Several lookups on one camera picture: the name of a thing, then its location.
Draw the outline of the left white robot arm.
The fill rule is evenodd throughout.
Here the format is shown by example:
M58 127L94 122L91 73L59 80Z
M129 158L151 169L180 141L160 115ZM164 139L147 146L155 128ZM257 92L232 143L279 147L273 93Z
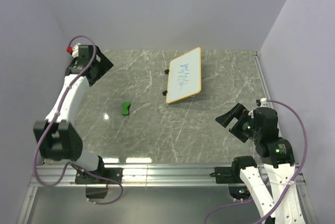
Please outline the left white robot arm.
M83 147L83 141L73 123L86 90L105 75L113 64L99 47L77 44L69 49L73 60L65 70L61 93L45 120L33 126L38 153L53 161L71 162L87 171L93 183L106 177L102 159Z

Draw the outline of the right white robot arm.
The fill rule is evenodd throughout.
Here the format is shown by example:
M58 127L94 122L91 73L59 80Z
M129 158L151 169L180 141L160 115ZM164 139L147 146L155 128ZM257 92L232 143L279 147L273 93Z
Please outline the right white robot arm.
M262 179L251 156L236 157L228 173L217 167L215 174L245 184L259 211L258 223L305 223L295 183L301 169L296 167L293 148L280 136L277 111L267 106L266 99L257 104L257 108L248 110L238 103L215 121L226 128L237 120L229 132L242 142L253 141L267 180Z

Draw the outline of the orange framed whiteboard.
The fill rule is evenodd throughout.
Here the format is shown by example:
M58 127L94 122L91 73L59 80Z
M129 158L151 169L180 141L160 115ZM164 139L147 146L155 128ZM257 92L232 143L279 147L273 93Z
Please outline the orange framed whiteboard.
M202 50L197 47L174 58L169 65L166 103L185 99L202 90Z

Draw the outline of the green whiteboard eraser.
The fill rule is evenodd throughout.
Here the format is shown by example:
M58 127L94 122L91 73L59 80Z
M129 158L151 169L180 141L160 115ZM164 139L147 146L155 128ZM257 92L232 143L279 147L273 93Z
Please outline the green whiteboard eraser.
M131 103L130 102L123 102L122 103L122 112L121 114L124 115L124 116L127 116L130 114L130 106L131 106Z

